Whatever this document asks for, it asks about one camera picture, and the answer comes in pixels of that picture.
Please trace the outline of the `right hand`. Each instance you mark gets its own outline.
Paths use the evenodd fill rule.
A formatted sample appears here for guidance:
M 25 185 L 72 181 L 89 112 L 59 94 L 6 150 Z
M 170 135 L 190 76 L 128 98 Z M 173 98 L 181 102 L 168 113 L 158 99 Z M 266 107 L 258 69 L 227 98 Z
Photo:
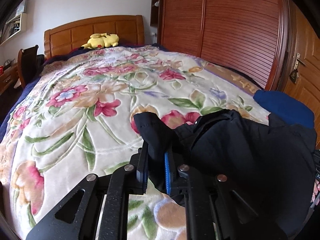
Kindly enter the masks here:
M 316 179 L 313 187 L 312 198 L 311 198 L 312 204 L 315 204 L 315 205 L 319 204 L 319 191 L 320 191 L 320 184 L 319 184 L 319 181 Z

